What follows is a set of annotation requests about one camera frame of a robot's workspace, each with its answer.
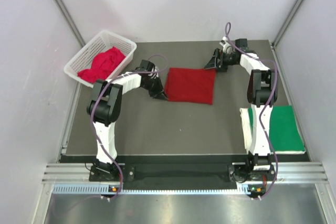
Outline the dark red t shirt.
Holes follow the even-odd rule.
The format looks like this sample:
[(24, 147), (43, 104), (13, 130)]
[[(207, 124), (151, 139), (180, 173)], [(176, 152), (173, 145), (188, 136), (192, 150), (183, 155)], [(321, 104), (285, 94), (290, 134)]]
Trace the dark red t shirt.
[(216, 70), (170, 68), (164, 91), (170, 102), (213, 104)]

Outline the white plastic basket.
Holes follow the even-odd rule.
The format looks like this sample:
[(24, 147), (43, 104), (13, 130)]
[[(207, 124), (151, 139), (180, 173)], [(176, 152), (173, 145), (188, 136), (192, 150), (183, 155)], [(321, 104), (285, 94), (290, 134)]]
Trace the white plastic basket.
[(135, 42), (118, 34), (101, 31), (64, 66), (64, 73), (79, 83), (93, 87), (98, 79), (118, 76), (132, 61)]

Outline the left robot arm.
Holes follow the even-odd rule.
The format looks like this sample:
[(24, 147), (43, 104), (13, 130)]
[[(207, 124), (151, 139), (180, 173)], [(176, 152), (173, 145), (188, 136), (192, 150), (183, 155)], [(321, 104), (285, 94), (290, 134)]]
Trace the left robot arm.
[(97, 155), (90, 169), (92, 182), (110, 182), (122, 179), (122, 169), (117, 163), (115, 146), (115, 124), (120, 116), (122, 96), (127, 92), (143, 88), (154, 99), (168, 100), (158, 67), (142, 60), (139, 67), (115, 79), (97, 80), (92, 89), (87, 113), (93, 133), (97, 138)]

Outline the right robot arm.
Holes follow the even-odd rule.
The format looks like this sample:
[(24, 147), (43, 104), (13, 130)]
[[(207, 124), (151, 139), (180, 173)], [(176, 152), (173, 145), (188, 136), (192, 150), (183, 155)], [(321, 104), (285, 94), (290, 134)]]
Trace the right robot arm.
[(275, 172), (271, 164), (271, 154), (275, 154), (270, 140), (270, 119), (278, 95), (278, 70), (265, 65), (253, 51), (249, 50), (247, 39), (231, 41), (223, 37), (219, 42), (205, 70), (215, 69), (226, 72), (229, 66), (239, 65), (249, 74), (247, 100), (250, 103), (253, 119), (243, 127), (252, 126), (250, 146), (247, 147), (245, 174), (252, 180), (263, 174)]

